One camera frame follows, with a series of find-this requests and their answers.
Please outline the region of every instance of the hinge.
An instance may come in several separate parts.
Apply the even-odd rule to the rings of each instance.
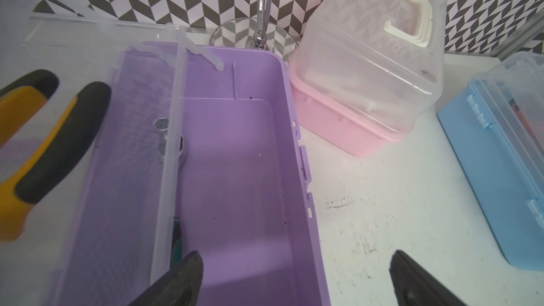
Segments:
[[[467,97],[467,102],[471,106],[474,114],[476,115],[476,119],[478,119],[478,121],[480,122],[482,129],[487,129],[492,126],[491,121],[486,118],[483,112],[481,112],[478,103],[474,101],[474,95],[469,95]]]

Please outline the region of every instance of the clear lid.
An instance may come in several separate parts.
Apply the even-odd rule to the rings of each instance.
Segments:
[[[442,94],[446,0],[324,0],[293,66],[298,78],[398,133]]]
[[[0,242],[0,300],[127,304],[169,268],[187,50],[219,70],[222,61],[177,26],[107,21],[77,6],[87,18],[32,14],[36,3],[0,0],[0,88],[36,69],[55,73],[59,87],[0,149],[0,182],[86,84],[105,82],[112,97],[95,144],[32,209],[21,236]],[[155,42],[177,43],[177,51]],[[174,140],[163,158],[153,127],[160,117]]]
[[[517,52],[470,85],[533,198],[544,207],[544,56]]]

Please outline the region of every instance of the black rubber grip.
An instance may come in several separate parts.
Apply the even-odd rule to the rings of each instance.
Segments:
[[[77,102],[50,145],[15,185],[20,200],[38,203],[72,171],[95,139],[111,95],[110,87],[102,82],[92,82],[78,93]]]
[[[203,273],[199,252],[190,252],[128,306],[195,306]]]
[[[0,89],[0,97],[21,86],[32,86],[41,92],[45,98],[49,99],[57,90],[59,86],[59,79],[51,71],[43,69],[32,71],[6,87]]]

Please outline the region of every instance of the plastic latch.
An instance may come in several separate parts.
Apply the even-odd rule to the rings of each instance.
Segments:
[[[306,204],[306,207],[314,208],[315,205],[313,204],[313,195],[312,195],[312,193],[306,194],[306,197],[308,199],[308,203]]]
[[[539,225],[540,229],[544,230],[544,215],[540,212],[539,207],[536,205],[536,201],[531,199],[527,201],[527,207],[535,217],[536,223]]]
[[[482,129],[487,129],[490,126],[492,126],[491,122],[487,120],[484,113],[481,112],[480,107],[478,106],[478,103],[474,101],[474,95],[469,95],[467,97],[467,102],[471,106],[474,114],[476,115],[476,119],[478,119],[478,121],[480,122]]]
[[[300,125],[299,125],[299,121],[297,121],[296,119],[293,119],[293,120],[291,121],[291,126],[292,126],[293,129],[295,130],[296,139],[301,139],[302,135],[300,134]]]
[[[306,153],[306,146],[300,146],[300,157],[303,160],[303,167],[301,170],[303,171],[304,175],[304,184],[306,187],[312,182],[312,174],[309,171],[309,165],[308,165],[308,153]]]

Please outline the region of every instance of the hand tool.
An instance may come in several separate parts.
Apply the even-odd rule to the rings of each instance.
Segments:
[[[51,98],[59,85],[52,72],[36,70],[0,90],[0,147]],[[110,87],[85,86],[70,102],[37,150],[0,183],[0,241],[13,241],[31,209],[78,164],[99,131]]]
[[[466,306],[402,250],[389,268],[399,306]]]
[[[190,252],[129,306],[195,306],[203,273],[199,252]]]

